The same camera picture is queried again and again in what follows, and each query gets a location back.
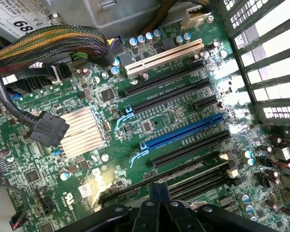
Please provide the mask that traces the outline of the silver power supply unit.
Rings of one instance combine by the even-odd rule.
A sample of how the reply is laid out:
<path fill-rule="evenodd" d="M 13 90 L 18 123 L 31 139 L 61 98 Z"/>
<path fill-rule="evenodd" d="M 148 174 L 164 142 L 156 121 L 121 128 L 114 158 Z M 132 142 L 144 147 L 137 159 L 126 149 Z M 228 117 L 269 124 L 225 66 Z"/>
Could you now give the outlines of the silver power supply unit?
<path fill-rule="evenodd" d="M 0 0 L 0 36 L 13 42 L 51 25 L 99 28 L 106 38 L 138 34 L 160 0 Z"/>

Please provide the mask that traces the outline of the long black expansion slot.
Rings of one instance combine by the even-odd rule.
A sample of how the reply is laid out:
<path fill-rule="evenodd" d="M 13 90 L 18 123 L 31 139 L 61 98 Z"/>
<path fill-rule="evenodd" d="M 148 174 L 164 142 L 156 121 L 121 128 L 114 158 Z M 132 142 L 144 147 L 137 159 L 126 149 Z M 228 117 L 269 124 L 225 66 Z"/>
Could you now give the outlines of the long black expansion slot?
<path fill-rule="evenodd" d="M 196 142 L 193 142 L 189 145 L 186 145 L 184 147 L 172 150 L 168 153 L 165 153 L 165 154 L 160 155 L 158 157 L 152 158 L 151 162 L 155 168 L 158 168 L 160 166 L 166 165 L 170 162 L 173 162 L 175 160 L 178 160 L 180 158 L 188 156 L 192 153 L 195 153 L 203 148 L 217 145 L 217 144 L 229 139 L 230 136 L 231 136 L 231 134 L 228 130 L 223 130 L 223 131 L 214 133 L 210 136 L 207 136 L 205 138 L 202 138 L 202 139 L 200 139 Z"/>
<path fill-rule="evenodd" d="M 139 105 L 135 105 L 135 106 L 132 106 L 132 107 L 127 107 L 125 109 L 126 113 L 127 114 L 139 114 L 139 113 L 142 113 L 144 111 L 147 111 L 151 108 L 154 108 L 154 107 L 157 107 L 157 106 L 160 106 L 162 104 L 165 104 L 167 102 L 170 102 L 174 99 L 177 99 L 179 97 L 182 97 L 184 95 L 187 95 L 189 93 L 192 93 L 194 91 L 197 91 L 197 90 L 200 90 L 204 87 L 208 87 L 210 86 L 211 83 L 209 81 L 208 78 L 206 79 L 203 79 L 203 80 L 200 80 L 198 82 L 195 82 L 189 86 L 186 86 L 186 87 L 183 87 L 183 88 L 180 88 L 176 91 L 173 91 L 173 92 L 169 92 L 169 93 L 166 93 L 164 95 L 161 95 L 159 97 L 156 97 L 154 99 L 151 99 L 147 102 L 143 102 Z"/>
<path fill-rule="evenodd" d="M 145 92 L 147 90 L 153 89 L 157 86 L 164 85 L 172 80 L 181 78 L 185 75 L 192 74 L 194 71 L 204 68 L 206 65 L 205 60 L 199 60 L 191 63 L 188 67 L 183 67 L 181 69 L 171 71 L 160 77 L 145 81 L 139 85 L 127 88 L 124 90 L 125 96 L 130 97 L 138 93 Z"/>

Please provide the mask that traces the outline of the short black expansion slot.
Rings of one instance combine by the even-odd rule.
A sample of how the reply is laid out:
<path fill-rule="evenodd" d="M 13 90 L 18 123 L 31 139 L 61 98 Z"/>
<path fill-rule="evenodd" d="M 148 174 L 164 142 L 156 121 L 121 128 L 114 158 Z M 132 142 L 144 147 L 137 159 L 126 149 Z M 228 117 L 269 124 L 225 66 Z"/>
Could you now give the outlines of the short black expansion slot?
<path fill-rule="evenodd" d="M 217 103 L 217 97 L 215 95 L 209 96 L 207 98 L 204 98 L 202 100 L 199 100 L 197 102 L 194 102 L 191 104 L 191 107 L 194 112 L 197 112 L 201 109 L 204 109 L 208 106 L 211 106 L 213 104 Z"/>

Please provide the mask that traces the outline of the white power plug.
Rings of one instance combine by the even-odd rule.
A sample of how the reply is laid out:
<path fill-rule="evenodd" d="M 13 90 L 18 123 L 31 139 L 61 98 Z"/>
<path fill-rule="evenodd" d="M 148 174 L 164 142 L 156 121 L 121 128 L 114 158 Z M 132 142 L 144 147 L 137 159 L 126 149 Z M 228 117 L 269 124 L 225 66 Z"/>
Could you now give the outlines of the white power plug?
<path fill-rule="evenodd" d="M 195 6 L 186 9 L 181 22 L 182 30 L 200 26 L 205 22 L 209 15 L 210 11 L 205 7 Z"/>

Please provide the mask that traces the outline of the blue expansion slot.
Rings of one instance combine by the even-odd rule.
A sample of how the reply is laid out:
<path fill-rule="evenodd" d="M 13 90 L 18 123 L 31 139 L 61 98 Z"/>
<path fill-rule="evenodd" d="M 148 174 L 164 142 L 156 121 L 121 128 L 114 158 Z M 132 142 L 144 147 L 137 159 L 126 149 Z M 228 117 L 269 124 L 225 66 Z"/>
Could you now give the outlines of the blue expansion slot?
<path fill-rule="evenodd" d="M 224 119 L 222 113 L 217 113 L 211 116 L 208 116 L 206 118 L 203 118 L 199 121 L 190 123 L 184 127 L 181 127 L 179 129 L 176 129 L 174 131 L 171 131 L 169 133 L 166 133 L 164 135 L 161 135 L 159 137 L 156 137 L 154 139 L 145 141 L 140 143 L 140 149 L 143 150 L 154 150 L 157 148 L 160 148 L 164 145 L 170 144 L 172 142 L 175 142 L 177 140 L 183 139 L 187 136 L 190 136 L 194 133 L 201 132 L 213 125 L 216 125 L 220 122 L 222 122 Z"/>

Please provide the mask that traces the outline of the silver finned chipset heatsink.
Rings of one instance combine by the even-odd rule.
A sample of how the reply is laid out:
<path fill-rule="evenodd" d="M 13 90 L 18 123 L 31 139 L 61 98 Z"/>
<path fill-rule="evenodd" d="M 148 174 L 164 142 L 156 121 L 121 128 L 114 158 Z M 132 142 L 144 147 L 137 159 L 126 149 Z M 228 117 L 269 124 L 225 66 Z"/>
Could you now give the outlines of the silver finned chipset heatsink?
<path fill-rule="evenodd" d="M 74 159 L 86 152 L 106 146 L 90 107 L 86 106 L 62 116 L 70 126 L 60 142 L 65 160 Z"/>

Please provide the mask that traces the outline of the silver open PC case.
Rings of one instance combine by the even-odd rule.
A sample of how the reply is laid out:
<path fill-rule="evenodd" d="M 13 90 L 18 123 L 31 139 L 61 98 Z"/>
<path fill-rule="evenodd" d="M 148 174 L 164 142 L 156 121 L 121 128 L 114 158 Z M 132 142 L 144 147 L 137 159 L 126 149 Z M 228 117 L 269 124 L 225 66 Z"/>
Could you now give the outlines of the silver open PC case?
<path fill-rule="evenodd" d="M 136 35 L 106 38 L 96 27 L 51 25 L 26 33 L 13 42 L 0 36 L 0 103 L 28 128 L 30 139 L 46 147 L 60 145 L 70 127 L 65 119 L 42 111 L 38 116 L 18 107 L 7 89 L 7 78 L 49 67 L 47 76 L 58 78 L 55 65 L 86 55 L 89 63 L 111 69 L 119 41 L 151 42 L 155 31 L 182 22 L 186 9 L 201 6 L 220 15 L 234 59 L 234 75 L 245 84 L 258 124 L 281 134 L 290 128 L 290 0 L 159 0 L 159 7 Z M 160 202 L 158 232 L 177 232 Z"/>

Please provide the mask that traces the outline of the white PCI expansion slot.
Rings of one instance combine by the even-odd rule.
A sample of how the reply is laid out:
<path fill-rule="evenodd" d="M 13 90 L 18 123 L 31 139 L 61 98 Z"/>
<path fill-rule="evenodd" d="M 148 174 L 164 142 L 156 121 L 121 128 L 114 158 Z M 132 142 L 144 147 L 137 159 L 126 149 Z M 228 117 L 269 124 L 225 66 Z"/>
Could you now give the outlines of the white PCI expansion slot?
<path fill-rule="evenodd" d="M 144 73 L 155 67 L 159 67 L 171 61 L 186 57 L 193 53 L 197 53 L 204 48 L 203 40 L 197 39 L 187 44 L 178 46 L 176 48 L 164 51 L 154 56 L 142 59 L 138 62 L 125 66 L 127 77 L 135 76 Z"/>

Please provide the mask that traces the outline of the green Dell motherboard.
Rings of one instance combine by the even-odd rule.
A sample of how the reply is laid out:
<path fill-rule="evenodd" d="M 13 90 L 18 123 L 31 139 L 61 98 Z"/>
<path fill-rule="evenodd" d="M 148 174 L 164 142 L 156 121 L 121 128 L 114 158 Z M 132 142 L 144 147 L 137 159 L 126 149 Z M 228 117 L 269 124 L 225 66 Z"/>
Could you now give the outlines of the green Dell motherboard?
<path fill-rule="evenodd" d="M 98 204 L 100 195 L 116 193 L 214 151 L 232 152 L 234 160 L 206 158 L 154 182 L 170 187 L 179 181 L 228 162 L 229 177 L 238 186 L 223 185 L 188 202 L 193 208 L 213 204 L 280 232 L 290 232 L 290 191 L 281 179 L 272 135 L 258 124 L 245 84 L 233 72 L 234 59 L 219 14 L 212 12 L 203 24 L 182 30 L 175 22 L 155 31 L 151 42 L 119 41 L 113 68 L 89 63 L 84 54 L 56 64 L 58 78 L 46 75 L 49 67 L 34 69 L 29 78 L 21 72 L 7 78 L 7 89 L 22 110 L 38 116 L 47 111 L 62 117 L 90 107 L 106 146 L 65 160 L 60 145 L 46 147 L 29 138 L 0 103 L 0 232 L 55 232 L 109 205 L 148 198 L 148 186 Z M 127 77 L 125 66 L 202 39 L 197 53 Z M 124 90 L 171 71 L 205 60 L 204 68 L 164 85 L 126 97 Z M 211 85 L 139 114 L 125 109 L 208 78 Z M 217 103 L 194 112 L 191 104 L 215 95 Z M 223 121 L 160 148 L 141 150 L 140 143 L 154 139 L 208 116 L 222 113 Z M 152 158 L 184 147 L 214 133 L 228 130 L 230 138 L 155 168 Z"/>

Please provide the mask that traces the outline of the RAM slot white latches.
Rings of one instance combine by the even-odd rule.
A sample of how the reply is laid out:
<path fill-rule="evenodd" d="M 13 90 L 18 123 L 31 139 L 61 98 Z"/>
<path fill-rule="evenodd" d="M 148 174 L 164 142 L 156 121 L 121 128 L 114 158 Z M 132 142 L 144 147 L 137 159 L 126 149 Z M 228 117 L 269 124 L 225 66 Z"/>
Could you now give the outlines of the RAM slot white latches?
<path fill-rule="evenodd" d="M 238 186 L 240 184 L 242 181 L 239 177 L 229 177 L 226 169 L 221 166 L 174 184 L 169 187 L 169 193 L 173 200 L 187 201 L 223 185 Z"/>
<path fill-rule="evenodd" d="M 218 155 L 218 157 L 221 159 L 221 160 L 224 160 L 224 161 L 231 161 L 231 160 L 234 160 L 234 155 L 232 154 L 232 152 L 226 152 L 226 153 L 221 153 Z"/>

